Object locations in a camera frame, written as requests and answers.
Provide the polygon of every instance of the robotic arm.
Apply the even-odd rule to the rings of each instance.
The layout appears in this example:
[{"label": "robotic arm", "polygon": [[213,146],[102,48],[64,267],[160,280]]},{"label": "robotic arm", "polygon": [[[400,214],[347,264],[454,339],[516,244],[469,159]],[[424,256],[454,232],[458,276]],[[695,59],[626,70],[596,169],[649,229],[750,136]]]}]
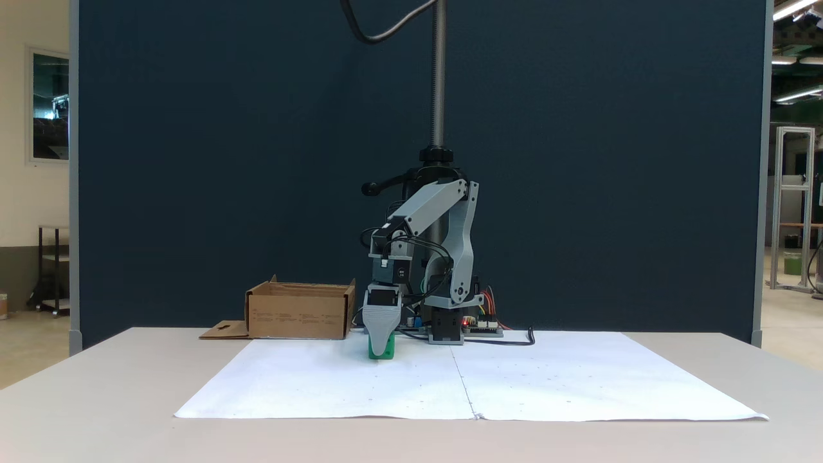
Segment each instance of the robotic arm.
[{"label": "robotic arm", "polygon": [[[403,309],[431,307],[429,341],[462,344],[464,307],[478,306],[483,296],[472,286],[474,254],[470,232],[479,185],[465,179],[422,186],[371,235],[372,283],[366,290],[363,323],[369,331],[370,355],[386,352]],[[424,240],[424,231],[448,214],[449,232],[442,245]],[[417,247],[433,250],[423,277],[425,292],[410,293]]]}]

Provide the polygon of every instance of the table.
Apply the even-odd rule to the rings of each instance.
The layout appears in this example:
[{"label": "table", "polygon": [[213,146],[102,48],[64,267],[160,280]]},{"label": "table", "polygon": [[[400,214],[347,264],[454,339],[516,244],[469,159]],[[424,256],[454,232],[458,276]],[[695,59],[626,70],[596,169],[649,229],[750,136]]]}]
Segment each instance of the table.
[{"label": "table", "polygon": [[0,391],[0,461],[823,461],[823,373],[721,334],[627,333],[770,422],[176,419],[249,342],[203,331],[132,328]]}]

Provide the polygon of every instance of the black knob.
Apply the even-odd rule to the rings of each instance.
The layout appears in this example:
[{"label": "black knob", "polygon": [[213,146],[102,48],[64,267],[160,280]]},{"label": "black knob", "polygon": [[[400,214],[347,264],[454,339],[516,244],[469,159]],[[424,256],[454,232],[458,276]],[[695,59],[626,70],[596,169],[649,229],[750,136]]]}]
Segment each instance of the black knob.
[{"label": "black knob", "polygon": [[366,182],[360,187],[360,191],[366,196],[377,196],[377,184],[374,182]]}]

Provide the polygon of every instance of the cardboard box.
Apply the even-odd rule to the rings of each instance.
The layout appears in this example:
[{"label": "cardboard box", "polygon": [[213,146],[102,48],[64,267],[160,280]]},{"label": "cardboard box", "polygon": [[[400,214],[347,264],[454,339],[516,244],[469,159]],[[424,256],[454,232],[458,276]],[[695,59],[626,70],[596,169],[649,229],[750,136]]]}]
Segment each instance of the cardboard box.
[{"label": "cardboard box", "polygon": [[277,276],[249,289],[245,321],[224,320],[201,339],[345,339],[355,313],[349,285],[279,283]]}]

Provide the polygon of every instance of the window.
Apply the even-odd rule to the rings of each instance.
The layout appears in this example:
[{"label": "window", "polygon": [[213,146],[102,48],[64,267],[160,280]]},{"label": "window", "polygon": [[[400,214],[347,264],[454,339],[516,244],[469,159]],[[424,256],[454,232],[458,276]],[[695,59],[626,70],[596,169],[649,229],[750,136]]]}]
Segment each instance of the window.
[{"label": "window", "polygon": [[68,161],[68,56],[28,48],[29,162]]}]

